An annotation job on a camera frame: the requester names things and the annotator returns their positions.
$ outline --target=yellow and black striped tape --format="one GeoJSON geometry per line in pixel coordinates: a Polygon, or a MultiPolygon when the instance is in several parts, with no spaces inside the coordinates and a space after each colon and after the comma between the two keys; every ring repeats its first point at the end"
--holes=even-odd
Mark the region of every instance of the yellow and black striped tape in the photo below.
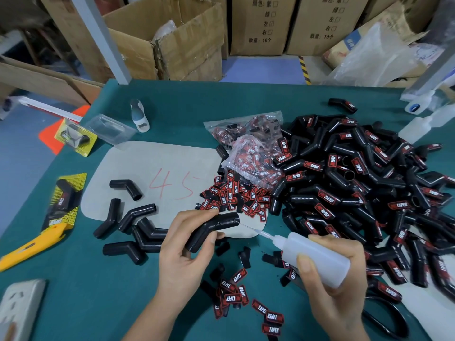
{"type": "Polygon", "coordinates": [[[307,85],[311,85],[310,76],[308,74],[307,66],[305,65],[305,60],[304,60],[303,56],[299,56],[299,61],[300,61],[300,67],[302,67],[302,72],[304,74],[305,82],[307,83],[307,85]]]}

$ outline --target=white power socket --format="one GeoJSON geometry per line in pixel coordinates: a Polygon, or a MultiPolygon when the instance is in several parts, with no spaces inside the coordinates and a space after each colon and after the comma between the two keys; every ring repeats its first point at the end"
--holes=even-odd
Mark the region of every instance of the white power socket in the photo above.
{"type": "Polygon", "coordinates": [[[12,341],[27,341],[43,297],[45,280],[16,282],[10,285],[0,303],[0,323],[16,323],[12,341]]]}

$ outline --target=white paper sheet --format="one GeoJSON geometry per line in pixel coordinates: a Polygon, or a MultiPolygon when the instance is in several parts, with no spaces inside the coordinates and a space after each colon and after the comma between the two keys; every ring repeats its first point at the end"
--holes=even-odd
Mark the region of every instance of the white paper sheet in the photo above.
{"type": "MultiPolygon", "coordinates": [[[[422,236],[415,227],[410,229],[413,233],[422,236]]],[[[378,246],[384,246],[385,239],[378,246]]],[[[409,254],[405,247],[403,253],[409,260],[409,254]]],[[[455,255],[442,256],[449,274],[455,274],[455,255]]],[[[418,319],[429,337],[435,341],[451,341],[455,335],[455,303],[441,293],[434,285],[431,275],[428,274],[428,287],[422,288],[411,284],[410,272],[404,271],[408,283],[394,285],[385,274],[382,278],[387,284],[401,293],[403,304],[418,319]]]]}
{"type": "MultiPolygon", "coordinates": [[[[220,157],[214,149],[128,141],[112,147],[88,184],[81,201],[81,211],[95,220],[105,220],[111,199],[124,202],[123,215],[135,207],[156,204],[158,212],[148,216],[159,228],[168,229],[180,211],[194,209],[203,198],[199,194],[213,185],[220,157]],[[109,187],[112,179],[131,179],[144,195],[133,201],[126,190],[109,187]]],[[[259,216],[253,219],[240,214],[240,222],[264,229],[259,216]]],[[[239,225],[225,230],[226,236],[250,238],[257,235],[239,225]]]]}

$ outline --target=yellow utility knife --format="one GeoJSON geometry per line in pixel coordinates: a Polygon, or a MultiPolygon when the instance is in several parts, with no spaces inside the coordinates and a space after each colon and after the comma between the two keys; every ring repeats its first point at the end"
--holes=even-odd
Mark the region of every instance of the yellow utility knife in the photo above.
{"type": "Polygon", "coordinates": [[[68,223],[59,223],[49,226],[47,229],[42,231],[37,238],[29,241],[19,249],[3,256],[0,259],[0,271],[7,270],[16,264],[25,261],[27,258],[30,258],[53,246],[65,237],[63,234],[64,231],[72,228],[73,225],[68,223]]]}

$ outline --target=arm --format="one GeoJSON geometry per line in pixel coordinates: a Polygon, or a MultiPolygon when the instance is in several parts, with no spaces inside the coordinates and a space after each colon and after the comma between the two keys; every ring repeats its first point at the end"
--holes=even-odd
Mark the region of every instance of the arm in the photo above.
{"type": "Polygon", "coordinates": [[[191,233],[219,210],[179,212],[161,245],[160,278],[153,299],[145,307],[122,341],[165,341],[175,320],[201,284],[202,275],[213,257],[215,240],[223,233],[212,232],[196,258],[184,249],[191,233]]]}
{"type": "Polygon", "coordinates": [[[310,235],[311,241],[338,252],[351,261],[346,278],[338,289],[324,287],[313,261],[303,254],[297,266],[311,305],[311,312],[332,341],[369,341],[362,323],[367,291],[364,249],[358,241],[310,235]]]}

